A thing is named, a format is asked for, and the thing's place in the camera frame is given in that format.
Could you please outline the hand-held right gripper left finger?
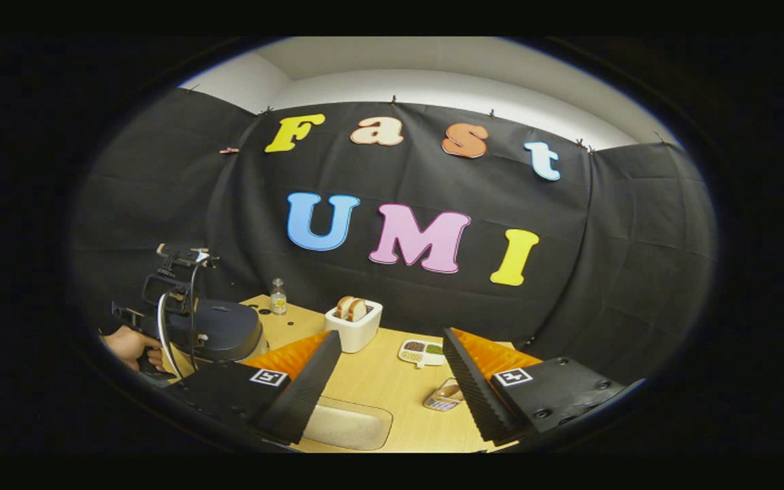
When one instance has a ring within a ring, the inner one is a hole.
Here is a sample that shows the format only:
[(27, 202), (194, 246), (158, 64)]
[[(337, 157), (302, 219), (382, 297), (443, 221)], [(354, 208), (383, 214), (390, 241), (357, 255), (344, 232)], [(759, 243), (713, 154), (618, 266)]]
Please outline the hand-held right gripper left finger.
[(231, 436), (298, 443), (342, 349), (324, 331), (242, 363), (213, 363), (164, 392)]

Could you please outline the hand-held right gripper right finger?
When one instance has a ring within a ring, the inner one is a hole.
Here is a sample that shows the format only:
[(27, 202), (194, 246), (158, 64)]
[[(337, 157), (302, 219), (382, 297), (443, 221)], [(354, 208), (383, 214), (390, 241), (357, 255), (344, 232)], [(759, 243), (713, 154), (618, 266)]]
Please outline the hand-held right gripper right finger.
[(442, 347), (482, 439), (495, 446), (547, 438), (638, 388), (571, 357), (535, 359), (460, 329), (445, 329)]

